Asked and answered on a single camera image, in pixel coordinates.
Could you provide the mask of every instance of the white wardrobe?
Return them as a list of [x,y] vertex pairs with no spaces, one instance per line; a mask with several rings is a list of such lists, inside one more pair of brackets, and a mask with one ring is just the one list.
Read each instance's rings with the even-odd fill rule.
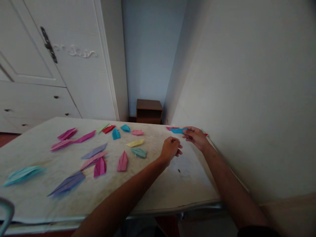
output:
[[0,132],[128,113],[121,1],[0,1]]

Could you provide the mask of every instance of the door handle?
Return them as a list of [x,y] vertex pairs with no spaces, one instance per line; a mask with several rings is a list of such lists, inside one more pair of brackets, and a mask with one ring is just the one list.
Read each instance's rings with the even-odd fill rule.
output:
[[48,49],[48,51],[50,53],[50,56],[52,57],[54,63],[57,63],[57,58],[56,58],[56,55],[54,53],[53,47],[52,47],[52,45],[51,45],[51,43],[49,41],[48,35],[46,34],[46,31],[45,31],[45,29],[42,26],[40,27],[40,29],[41,29],[43,37],[45,39],[44,46],[45,46],[45,48]]

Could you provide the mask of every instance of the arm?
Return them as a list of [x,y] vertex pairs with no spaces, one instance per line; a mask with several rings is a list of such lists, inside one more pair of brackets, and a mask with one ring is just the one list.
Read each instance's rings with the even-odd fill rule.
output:
[[259,206],[225,164],[223,158],[208,142],[203,132],[195,127],[185,127],[186,141],[192,142],[204,155],[221,198],[238,229],[249,225],[269,226]]
[[72,236],[113,236],[172,158],[182,154],[179,148],[179,139],[167,138],[161,155],[101,202]]

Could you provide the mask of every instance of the forearm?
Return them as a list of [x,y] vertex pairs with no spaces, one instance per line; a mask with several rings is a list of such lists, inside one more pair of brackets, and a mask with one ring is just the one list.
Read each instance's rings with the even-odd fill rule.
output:
[[112,236],[165,168],[159,159],[149,164],[100,203],[73,236]]
[[223,158],[209,145],[203,155],[210,168],[223,202],[237,228],[248,225],[269,225],[259,206],[241,185]]

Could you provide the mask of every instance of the hand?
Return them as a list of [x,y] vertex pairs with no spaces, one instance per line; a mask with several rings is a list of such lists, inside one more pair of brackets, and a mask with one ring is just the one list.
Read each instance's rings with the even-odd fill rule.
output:
[[168,166],[174,156],[179,157],[179,155],[182,155],[182,151],[180,151],[179,148],[183,148],[180,144],[180,140],[174,137],[168,137],[162,146],[161,155],[158,159],[165,162],[166,166]]
[[210,145],[206,139],[204,133],[196,127],[184,127],[188,130],[183,130],[184,135],[182,138],[185,138],[186,141],[192,142],[200,151],[204,151],[206,147]]

